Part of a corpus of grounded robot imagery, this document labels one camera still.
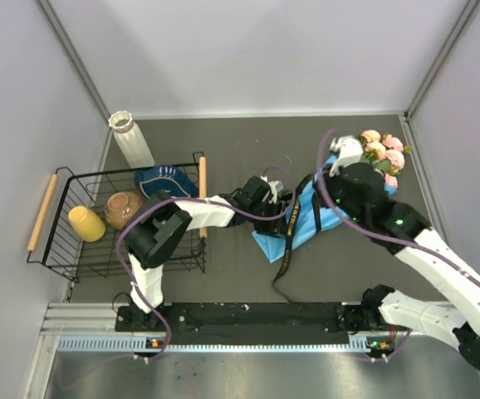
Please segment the blue wrapping paper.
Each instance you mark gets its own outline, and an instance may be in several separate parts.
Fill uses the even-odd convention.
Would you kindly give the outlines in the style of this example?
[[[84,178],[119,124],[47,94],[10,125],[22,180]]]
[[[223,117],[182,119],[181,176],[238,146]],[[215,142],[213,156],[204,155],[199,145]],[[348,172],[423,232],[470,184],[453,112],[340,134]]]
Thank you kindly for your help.
[[[320,228],[316,227],[315,211],[312,204],[312,198],[315,190],[312,186],[312,179],[306,183],[306,187],[301,191],[299,200],[301,203],[301,212],[299,214],[295,235],[292,241],[292,249],[295,250],[306,241],[312,239],[318,232],[334,229],[342,224],[340,218],[330,208],[321,208]],[[283,237],[272,237],[265,234],[252,232],[252,237],[259,245],[262,252],[267,257],[270,264],[281,259],[285,254],[286,239]]]

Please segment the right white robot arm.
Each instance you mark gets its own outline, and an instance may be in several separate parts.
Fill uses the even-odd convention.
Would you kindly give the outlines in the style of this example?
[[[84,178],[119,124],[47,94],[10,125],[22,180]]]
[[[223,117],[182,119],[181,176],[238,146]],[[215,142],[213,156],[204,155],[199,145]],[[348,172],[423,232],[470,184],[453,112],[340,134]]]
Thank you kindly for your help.
[[[389,197],[372,166],[323,165],[316,189],[343,222],[410,266],[450,302],[440,307],[394,288],[376,288],[361,309],[364,323],[373,329],[393,323],[426,333],[454,347],[480,371],[480,275],[449,248],[426,217]]]

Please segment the pink and brown flower bouquet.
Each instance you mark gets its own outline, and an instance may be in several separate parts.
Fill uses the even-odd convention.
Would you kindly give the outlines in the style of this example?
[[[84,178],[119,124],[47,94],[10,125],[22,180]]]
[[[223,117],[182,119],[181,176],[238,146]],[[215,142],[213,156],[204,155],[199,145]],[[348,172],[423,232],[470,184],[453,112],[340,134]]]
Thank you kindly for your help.
[[[391,134],[381,135],[378,131],[367,130],[357,136],[363,150],[361,162],[373,167],[381,174],[384,182],[391,188],[399,188],[399,177],[403,171],[406,158],[412,147]]]

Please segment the black ribbon gold lettering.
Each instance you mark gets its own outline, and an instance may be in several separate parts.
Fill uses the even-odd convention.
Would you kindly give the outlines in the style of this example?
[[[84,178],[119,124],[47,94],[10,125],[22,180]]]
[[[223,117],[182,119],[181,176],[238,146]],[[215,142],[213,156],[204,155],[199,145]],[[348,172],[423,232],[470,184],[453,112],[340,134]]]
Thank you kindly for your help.
[[[288,303],[291,303],[292,299],[290,299],[287,295],[284,294],[283,291],[281,291],[278,288],[277,281],[287,273],[291,264],[291,255],[293,251],[292,249],[293,239],[295,237],[296,228],[298,225],[299,217],[301,215],[300,195],[302,194],[303,190],[306,188],[308,183],[311,183],[311,187],[313,189],[313,194],[311,197],[311,207],[312,207],[313,219],[316,227],[316,233],[321,232],[320,198],[316,192],[316,189],[314,188],[314,175],[310,174],[310,175],[307,175],[295,189],[295,192],[294,192],[295,201],[291,209],[290,219],[287,223],[287,234],[285,236],[286,244],[285,244],[285,250],[282,258],[282,263],[275,278],[272,281],[272,289],[277,294],[279,294],[282,298],[284,298]]]

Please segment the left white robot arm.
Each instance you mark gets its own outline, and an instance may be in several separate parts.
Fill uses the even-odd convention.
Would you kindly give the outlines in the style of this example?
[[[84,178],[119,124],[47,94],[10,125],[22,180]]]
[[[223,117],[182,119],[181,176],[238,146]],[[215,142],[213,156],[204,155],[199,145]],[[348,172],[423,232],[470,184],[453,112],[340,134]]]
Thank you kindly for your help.
[[[163,268],[186,232],[249,222],[259,234],[283,235],[296,199],[280,180],[265,175],[253,176],[229,194],[207,198],[175,197],[164,190],[153,194],[126,222],[116,243],[116,254],[130,276],[134,320],[148,330],[162,322]]]

